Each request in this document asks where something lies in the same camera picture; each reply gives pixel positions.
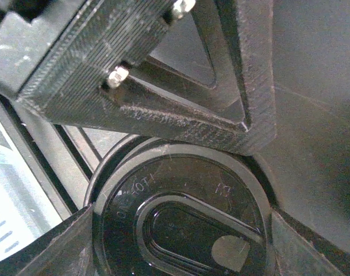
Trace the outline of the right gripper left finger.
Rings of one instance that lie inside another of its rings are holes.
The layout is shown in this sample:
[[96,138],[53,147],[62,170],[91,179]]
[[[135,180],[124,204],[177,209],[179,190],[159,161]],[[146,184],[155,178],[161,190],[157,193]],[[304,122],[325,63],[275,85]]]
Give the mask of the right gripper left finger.
[[0,275],[94,275],[92,219],[90,204],[0,261]]

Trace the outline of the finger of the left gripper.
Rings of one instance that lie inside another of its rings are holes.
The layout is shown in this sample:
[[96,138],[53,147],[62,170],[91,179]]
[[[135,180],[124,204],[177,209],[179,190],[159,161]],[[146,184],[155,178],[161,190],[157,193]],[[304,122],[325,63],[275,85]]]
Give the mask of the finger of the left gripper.
[[276,135],[272,1],[102,1],[99,128],[251,155]]

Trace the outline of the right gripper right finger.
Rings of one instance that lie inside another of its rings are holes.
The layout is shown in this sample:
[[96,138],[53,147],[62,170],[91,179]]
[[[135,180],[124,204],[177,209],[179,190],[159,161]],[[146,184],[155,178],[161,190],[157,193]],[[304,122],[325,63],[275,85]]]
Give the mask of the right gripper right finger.
[[350,254],[273,207],[275,275],[350,275]]

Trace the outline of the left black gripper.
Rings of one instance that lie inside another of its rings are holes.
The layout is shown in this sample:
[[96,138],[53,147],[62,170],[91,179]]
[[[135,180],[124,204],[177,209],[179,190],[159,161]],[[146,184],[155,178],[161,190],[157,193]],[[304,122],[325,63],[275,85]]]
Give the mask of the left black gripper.
[[0,24],[0,94],[55,124],[178,135],[188,108],[127,80],[104,91],[119,65],[137,67],[168,31],[172,1],[51,1],[26,21]]

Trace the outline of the black plastic cup lid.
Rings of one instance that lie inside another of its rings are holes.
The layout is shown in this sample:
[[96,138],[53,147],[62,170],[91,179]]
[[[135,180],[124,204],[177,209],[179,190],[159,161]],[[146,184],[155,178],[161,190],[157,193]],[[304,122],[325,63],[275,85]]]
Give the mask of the black plastic cup lid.
[[273,275],[271,204],[236,155],[129,135],[88,186],[99,275]]

